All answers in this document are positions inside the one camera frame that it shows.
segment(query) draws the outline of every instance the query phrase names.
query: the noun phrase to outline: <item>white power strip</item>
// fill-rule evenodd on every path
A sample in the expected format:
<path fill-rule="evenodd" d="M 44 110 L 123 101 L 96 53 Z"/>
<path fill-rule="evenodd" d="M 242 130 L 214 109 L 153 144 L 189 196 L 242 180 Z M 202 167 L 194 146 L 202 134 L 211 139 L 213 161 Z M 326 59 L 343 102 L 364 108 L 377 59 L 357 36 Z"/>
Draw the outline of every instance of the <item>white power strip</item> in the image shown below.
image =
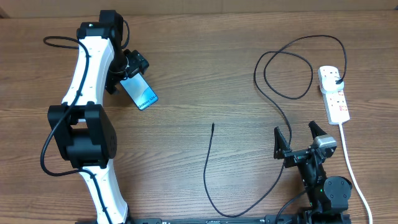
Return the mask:
<path fill-rule="evenodd" d="M 329 124 L 338 124 L 340 128 L 341 142 L 343 145 L 344 157 L 346 159 L 349 174 L 359 196 L 363 201 L 363 204 L 366 207 L 369 217 L 369 224 L 373 224 L 371 208 L 362 194 L 361 189 L 359 189 L 358 183 L 356 182 L 353 170 L 351 168 L 351 164 L 349 163 L 346 141 L 343 132 L 343 123 L 349 120 L 347 101 L 343 92 L 344 82 L 336 84 L 336 81 L 340 79 L 340 75 L 338 73 L 338 69 L 332 66 L 320 67 L 318 70 L 318 77 Z"/>

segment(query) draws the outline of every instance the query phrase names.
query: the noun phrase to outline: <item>white cord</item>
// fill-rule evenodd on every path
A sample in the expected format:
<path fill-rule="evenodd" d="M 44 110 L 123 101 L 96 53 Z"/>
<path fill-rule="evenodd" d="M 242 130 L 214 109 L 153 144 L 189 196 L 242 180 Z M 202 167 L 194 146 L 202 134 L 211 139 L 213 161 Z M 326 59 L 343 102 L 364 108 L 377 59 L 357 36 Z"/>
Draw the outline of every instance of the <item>white cord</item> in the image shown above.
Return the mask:
<path fill-rule="evenodd" d="M 349 174 L 350 174 L 350 176 L 351 176 L 351 178 L 352 178 L 352 180 L 353 180 L 353 182 L 354 182 L 354 186 L 355 186 L 356 190 L 358 191 L 359 196 L 360 196 L 361 199 L 362 199 L 363 204 L 364 204 L 365 207 L 366 207 L 366 211 L 368 211 L 369 224 L 373 224 L 373 217 L 372 217 L 371 208 L 369 207 L 369 205 L 368 205 L 368 203 L 367 203 L 367 201 L 366 201 L 366 199 L 365 199 L 365 196 L 362 194 L 361 189 L 359 189 L 358 183 L 356 182 L 356 179 L 355 179 L 353 170 L 352 170 L 352 168 L 351 168 L 351 164 L 349 163 L 349 158 L 348 158 L 348 153 L 347 153 L 347 147 L 346 147 L 346 139 L 345 139 L 345 137 L 344 137 L 344 132 L 343 132 L 343 124 L 339 123 L 339 124 L 338 124 L 338 127 L 340 128 L 341 142 L 343 143 L 343 151 L 344 151 L 344 156 L 345 156 L 345 158 L 346 158 L 346 163 L 347 163 L 347 167 L 348 167 Z"/>

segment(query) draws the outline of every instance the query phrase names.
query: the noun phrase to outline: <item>white extension cord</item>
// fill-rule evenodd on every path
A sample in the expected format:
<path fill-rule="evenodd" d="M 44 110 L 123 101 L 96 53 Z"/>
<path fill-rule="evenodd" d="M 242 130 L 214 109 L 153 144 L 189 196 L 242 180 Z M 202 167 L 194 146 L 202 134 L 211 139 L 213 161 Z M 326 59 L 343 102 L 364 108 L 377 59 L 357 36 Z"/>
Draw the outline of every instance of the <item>white extension cord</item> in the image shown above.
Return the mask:
<path fill-rule="evenodd" d="M 371 208 L 362 194 L 361 189 L 359 189 L 358 183 L 356 182 L 353 170 L 351 168 L 351 164 L 349 163 L 346 140 L 343 132 L 343 123 L 349 120 L 347 102 L 343 92 L 344 82 L 336 84 L 336 81 L 340 79 L 340 75 L 338 69 L 332 66 L 320 67 L 318 70 L 318 77 L 329 124 L 338 124 L 340 128 L 341 143 L 343 145 L 344 157 L 346 159 L 349 174 L 359 196 L 362 199 L 363 204 L 366 207 L 369 217 L 369 224 L 373 224 Z"/>

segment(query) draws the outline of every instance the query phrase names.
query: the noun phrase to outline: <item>tabletop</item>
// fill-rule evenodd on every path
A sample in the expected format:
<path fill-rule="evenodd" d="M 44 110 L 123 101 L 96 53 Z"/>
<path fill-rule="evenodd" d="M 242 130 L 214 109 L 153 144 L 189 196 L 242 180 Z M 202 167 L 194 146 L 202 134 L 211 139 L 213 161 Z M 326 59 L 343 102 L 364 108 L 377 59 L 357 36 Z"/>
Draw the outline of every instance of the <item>tabletop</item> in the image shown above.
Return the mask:
<path fill-rule="evenodd" d="M 115 170 L 134 217 L 219 218 L 203 187 L 203 167 L 215 123 L 206 172 L 210 195 L 227 214 L 242 212 L 274 183 L 282 161 L 273 158 L 274 128 L 289 135 L 275 106 L 253 84 L 264 52 L 305 35 L 339 38 L 348 57 L 345 95 L 351 120 L 344 124 L 349 158 L 373 211 L 375 223 L 396 223 L 398 214 L 398 14 L 396 11 L 294 12 L 178 16 L 125 16 L 128 48 L 150 66 L 144 78 L 159 96 L 139 111 L 121 91 L 104 94 L 104 108 L 118 135 Z M 73 223 L 96 218 L 79 175 L 51 177 L 40 168 L 40 151 L 50 132 L 47 110 L 59 105 L 75 70 L 77 51 L 46 46 L 48 35 L 75 37 L 81 22 L 97 17 L 0 19 L 0 223 Z M 264 81 L 259 86 L 288 117 L 292 149 L 304 149 L 312 120 L 338 141 L 326 160 L 328 176 L 351 180 L 337 126 L 328 124 L 317 69 L 344 66 L 340 45 L 327 38 L 297 42 L 288 51 L 314 68 L 309 92 L 288 100 Z M 267 69 L 269 82 L 289 96 L 301 95 L 311 78 L 306 63 L 278 55 Z M 46 164 L 70 170 L 50 144 Z M 285 169 L 275 189 L 245 217 L 276 214 L 303 190 L 296 167 Z M 303 196 L 285 213 L 308 205 Z M 353 189 L 353 223 L 367 215 Z"/>

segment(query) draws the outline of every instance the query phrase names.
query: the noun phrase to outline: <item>white arm segment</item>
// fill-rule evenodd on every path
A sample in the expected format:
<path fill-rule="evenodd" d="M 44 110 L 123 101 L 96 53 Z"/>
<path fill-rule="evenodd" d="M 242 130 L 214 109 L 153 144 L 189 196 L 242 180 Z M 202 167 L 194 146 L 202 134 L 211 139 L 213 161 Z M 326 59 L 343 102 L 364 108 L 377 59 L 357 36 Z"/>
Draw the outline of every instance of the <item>white arm segment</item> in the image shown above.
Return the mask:
<path fill-rule="evenodd" d="M 101 192 L 101 196 L 106 210 L 111 217 L 112 223 L 125 223 L 128 207 L 119 190 L 118 181 L 116 180 L 113 169 L 113 159 L 108 161 L 108 165 L 105 169 L 101 169 L 99 166 L 88 166 L 83 169 L 89 170 L 95 175 L 99 185 L 99 191 Z M 93 198 L 95 208 L 97 210 L 97 223 L 108 224 L 109 222 L 105 213 L 102 211 L 102 206 L 100 204 L 93 179 L 91 179 L 90 175 L 85 172 L 80 172 L 80 175 L 83 176 L 88 189 L 90 190 L 91 197 Z"/>
<path fill-rule="evenodd" d="M 86 46 L 90 54 L 90 63 L 81 96 L 76 105 L 87 105 L 89 101 L 94 102 L 94 104 L 102 105 L 106 75 L 109 65 L 114 58 L 112 43 L 109 39 L 102 39 L 100 36 L 86 37 L 79 41 Z M 75 99 L 76 91 L 79 89 L 81 78 L 85 71 L 85 66 L 86 53 L 79 45 L 79 58 L 76 64 L 75 74 L 68 93 L 63 98 L 62 103 L 67 102 L 68 105 L 71 105 L 72 101 Z"/>

